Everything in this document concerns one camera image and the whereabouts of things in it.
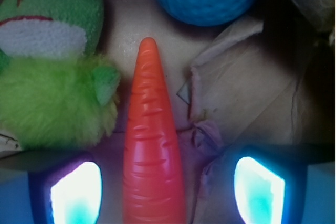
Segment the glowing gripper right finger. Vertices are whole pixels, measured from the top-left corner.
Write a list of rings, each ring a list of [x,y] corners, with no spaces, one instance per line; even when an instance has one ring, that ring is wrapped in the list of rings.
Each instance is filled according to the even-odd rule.
[[[294,146],[245,146],[233,175],[243,223],[301,223],[307,171]]]

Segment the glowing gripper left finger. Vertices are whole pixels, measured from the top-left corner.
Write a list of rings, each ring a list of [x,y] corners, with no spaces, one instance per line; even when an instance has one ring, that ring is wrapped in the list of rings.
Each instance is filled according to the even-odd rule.
[[[34,223],[96,223],[102,203],[101,168],[88,152],[38,152],[29,172]]]

